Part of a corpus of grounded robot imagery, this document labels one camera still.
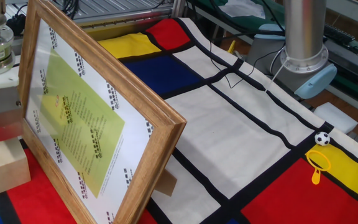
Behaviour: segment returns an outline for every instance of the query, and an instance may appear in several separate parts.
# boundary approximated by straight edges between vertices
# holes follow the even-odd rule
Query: wooden picture frame
[[[114,219],[114,223],[136,223],[175,148],[186,120],[51,2],[30,0],[19,69],[19,94],[24,110],[23,139],[78,223],[96,221],[25,118],[41,19],[154,126]]]

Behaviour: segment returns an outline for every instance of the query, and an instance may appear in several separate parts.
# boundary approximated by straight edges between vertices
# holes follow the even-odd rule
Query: cardboard piece
[[[164,169],[161,173],[160,178],[157,181],[157,184],[155,185],[154,190],[157,190],[171,197],[173,189],[177,184],[177,181],[178,179],[176,179],[176,177],[174,177],[169,171]]]
[[[30,181],[27,157],[17,138],[0,142],[0,193]]]

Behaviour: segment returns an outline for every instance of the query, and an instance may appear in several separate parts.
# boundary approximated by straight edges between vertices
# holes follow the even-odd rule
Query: black stripe
[[[155,37],[153,36],[153,34],[147,32],[147,31],[143,32],[143,34],[146,35],[146,36],[149,38],[149,40],[150,40],[150,42],[151,42],[152,44],[154,44],[156,47],[158,47],[162,52],[165,52],[166,54],[175,54],[175,53],[178,53],[178,52],[182,52],[182,51],[185,51],[185,50],[188,50],[188,49],[194,47],[194,45],[195,45],[195,43],[190,40],[189,42],[187,42],[187,43],[185,43],[185,44],[183,44],[183,45],[181,45],[181,46],[179,46],[179,47],[177,47],[177,48],[170,49],[170,50],[165,50],[165,49],[157,42],[157,40],[155,39]]]
[[[292,145],[290,142],[288,142],[287,138],[284,136],[283,133],[281,133],[280,131],[276,131],[273,130],[272,128],[270,128],[267,124],[265,124],[263,121],[259,120],[258,118],[256,118],[254,115],[252,115],[250,112],[246,111],[243,107],[241,107],[240,105],[238,105],[235,101],[233,101],[232,99],[230,99],[230,97],[226,96],[224,93],[222,93],[220,90],[218,90],[215,86],[208,84],[208,86],[215,91],[218,95],[220,95],[221,97],[223,97],[228,103],[230,103],[233,107],[235,107],[235,109],[237,109],[238,111],[240,111],[242,114],[246,115],[251,121],[253,121],[255,124],[257,124],[259,127],[261,127],[263,130],[265,130],[266,132],[268,132],[269,134],[273,134],[277,137],[279,137],[284,145],[289,148],[289,149],[295,149],[295,146]]]
[[[121,63],[131,63],[131,62],[138,62],[138,61],[142,61],[142,60],[148,60],[148,59],[152,59],[152,58],[156,58],[156,57],[161,57],[164,55],[166,55],[165,52],[159,51],[159,52],[154,52],[151,54],[123,57],[123,58],[119,58],[118,60]]]
[[[307,163],[309,163],[308,159],[306,158],[306,155],[302,157],[302,159],[304,161],[306,161]],[[319,164],[317,164],[315,161],[311,160],[310,161],[317,167],[322,168]],[[342,188],[348,195],[350,195],[352,198],[354,198],[356,201],[358,201],[358,193],[354,192],[352,189],[350,189],[349,187],[347,187],[346,185],[344,185],[341,181],[339,181],[337,178],[335,178],[332,174],[330,174],[329,172],[326,171],[322,171],[321,174],[323,174],[325,177],[327,177],[327,179],[329,179],[331,182],[333,182],[334,184],[336,184],[338,187]]]
[[[283,108],[283,110],[285,110],[286,112],[292,114],[294,117],[296,117],[298,119],[298,121],[300,121],[303,125],[305,125],[306,127],[312,129],[312,130],[316,130],[317,128],[315,126],[313,126],[311,123],[309,123],[307,120],[305,120],[304,118],[302,118],[299,114],[295,113],[293,110],[291,110],[289,107],[287,107],[283,102],[281,102],[279,99],[277,99],[277,97],[275,97],[270,91],[267,91],[268,96],[273,100],[274,103],[277,104],[277,106]]]
[[[4,224],[20,224],[15,208],[6,192],[0,193],[0,216]]]
[[[200,184],[205,187],[210,196],[212,196],[212,198],[214,198],[219,204],[222,205],[229,200],[178,149],[175,148],[172,155]]]
[[[29,147],[27,146],[27,144],[25,143],[24,139],[20,139],[20,144],[22,145],[23,149],[28,149]]]
[[[241,212],[234,215],[235,221],[239,224],[251,224],[247,217],[245,217]]]
[[[304,139],[295,150],[285,154],[279,161],[260,174],[250,184],[241,189],[228,203],[222,205],[202,223],[227,223],[232,217],[241,211],[256,196],[263,192],[270,184],[280,177],[296,161],[301,159],[307,151],[316,145],[314,136],[318,131],[325,131],[323,128],[314,131]]]
[[[193,34],[189,30],[189,28],[186,26],[186,24],[181,19],[175,18],[175,21],[177,21],[179,23],[179,25],[182,27],[182,29],[185,31],[185,33],[190,38],[190,40],[194,43],[194,45],[197,48],[199,48],[204,54],[206,54],[207,56],[211,57],[215,62],[217,62],[217,63],[219,63],[219,64],[221,64],[221,65],[223,65],[223,66],[225,66],[227,68],[232,69],[233,73],[235,73],[236,75],[240,76],[244,81],[246,81],[248,84],[250,84],[252,87],[256,88],[257,90],[260,90],[260,91],[265,91],[266,90],[265,87],[262,84],[260,84],[259,82],[257,82],[253,78],[249,77],[248,75],[242,73],[241,71],[239,71],[242,63],[240,64],[240,66],[238,66],[238,64],[237,64],[238,60],[237,60],[237,62],[233,66],[229,65],[226,61],[224,61],[220,57],[216,56],[215,54],[210,52],[208,49],[206,49],[201,43],[199,43],[198,40],[193,36]],[[287,107],[285,104],[283,104],[274,95],[272,95],[271,93],[270,94],[268,93],[268,95],[270,96],[270,98],[273,100],[274,103],[276,103],[279,107],[283,108],[283,110],[291,113],[293,116],[295,116],[306,127],[310,128],[312,130],[317,129],[317,127],[313,126],[307,120],[303,119],[300,115],[298,115],[293,110],[291,110],[289,107]]]
[[[149,202],[147,203],[146,209],[158,224],[172,224],[169,218],[162,212],[161,208],[154,202],[152,198],[150,198]]]

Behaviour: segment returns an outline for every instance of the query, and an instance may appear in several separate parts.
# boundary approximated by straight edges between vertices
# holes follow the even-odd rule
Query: blue square
[[[159,95],[200,82],[200,78],[170,56],[124,65]]]
[[[226,224],[239,224],[235,219],[230,219]]]

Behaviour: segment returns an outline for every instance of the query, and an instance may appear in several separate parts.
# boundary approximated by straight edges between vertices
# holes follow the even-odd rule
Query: red square
[[[324,175],[313,184],[313,172],[298,160],[241,212],[252,224],[358,224],[358,201]]]
[[[174,19],[164,19],[148,30],[165,50],[178,48],[190,41],[185,31]]]

